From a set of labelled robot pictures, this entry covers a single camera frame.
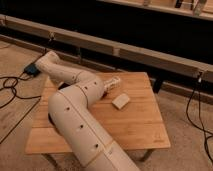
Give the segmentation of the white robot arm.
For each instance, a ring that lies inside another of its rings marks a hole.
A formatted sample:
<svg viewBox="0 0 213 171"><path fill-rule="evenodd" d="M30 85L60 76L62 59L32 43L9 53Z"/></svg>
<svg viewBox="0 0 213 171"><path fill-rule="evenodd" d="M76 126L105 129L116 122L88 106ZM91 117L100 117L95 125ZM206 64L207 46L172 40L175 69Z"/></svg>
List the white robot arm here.
<svg viewBox="0 0 213 171"><path fill-rule="evenodd" d="M89 71L60 64L49 51L36 67L67 84L48 99L48 113L85 171L140 171L88 108L105 92L102 79Z"/></svg>

